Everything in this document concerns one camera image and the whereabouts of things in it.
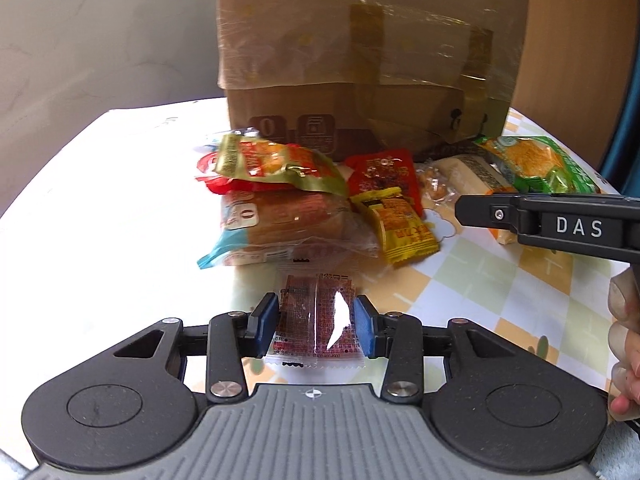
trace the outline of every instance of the cardboard box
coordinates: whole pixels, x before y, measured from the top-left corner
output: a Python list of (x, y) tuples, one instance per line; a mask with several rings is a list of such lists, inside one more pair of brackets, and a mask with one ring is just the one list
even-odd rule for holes
[(502, 131), (528, 0), (218, 0), (232, 127), (342, 160)]

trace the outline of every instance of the silver screw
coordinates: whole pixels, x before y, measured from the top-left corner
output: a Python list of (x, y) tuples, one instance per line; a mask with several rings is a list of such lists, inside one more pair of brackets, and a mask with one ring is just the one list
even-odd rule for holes
[(216, 397), (235, 397), (242, 392), (242, 386), (235, 381), (218, 381), (211, 385), (211, 393)]
[(396, 381), (386, 389), (394, 397), (411, 397), (418, 393), (418, 386), (409, 381)]

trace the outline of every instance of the table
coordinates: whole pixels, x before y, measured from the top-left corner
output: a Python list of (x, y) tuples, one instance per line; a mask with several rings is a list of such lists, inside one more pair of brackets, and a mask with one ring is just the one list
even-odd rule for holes
[[(250, 310), (273, 288), (270, 264), (200, 270), (215, 242), (219, 197), (194, 180), (195, 149), (206, 132), (228, 128), (224, 99), (113, 110), (65, 146), (0, 219), (0, 449), (33, 467), (20, 410), (40, 384), (164, 317), (204, 324)], [(512, 110), (505, 134), (547, 135)], [(593, 170), (579, 161), (594, 178)], [(459, 283), (460, 266), (474, 276)], [(482, 229), (444, 238), (440, 253), (392, 272), (374, 264), (357, 275), (382, 312), (425, 324), (469, 319), (521, 346), (546, 335), (548, 360), (607, 388), (610, 276), (625, 264), (500, 246)], [(304, 381), (246, 360), (250, 386)], [(367, 381), (385, 362), (325, 371), (321, 381)], [(202, 390), (204, 359), (190, 359), (185, 382)], [(428, 358), (426, 386), (444, 381)]]

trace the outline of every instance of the brown wooden panel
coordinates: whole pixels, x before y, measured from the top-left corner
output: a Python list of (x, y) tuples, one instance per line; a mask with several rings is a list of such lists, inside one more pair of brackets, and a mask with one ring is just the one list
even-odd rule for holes
[(636, 50), (638, 0), (530, 0), (513, 107), (592, 166), (604, 156)]

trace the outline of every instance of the gray panel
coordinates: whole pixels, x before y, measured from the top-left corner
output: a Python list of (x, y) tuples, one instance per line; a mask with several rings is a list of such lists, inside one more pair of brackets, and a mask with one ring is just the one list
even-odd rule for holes
[[(84, 480), (42, 466), (29, 480)], [(109, 480), (514, 480), (462, 460), (428, 430), (420, 410), (386, 403), (368, 384), (262, 384), (237, 405), (209, 409), (193, 434), (156, 462)], [(538, 477), (588, 480), (580, 466)]]

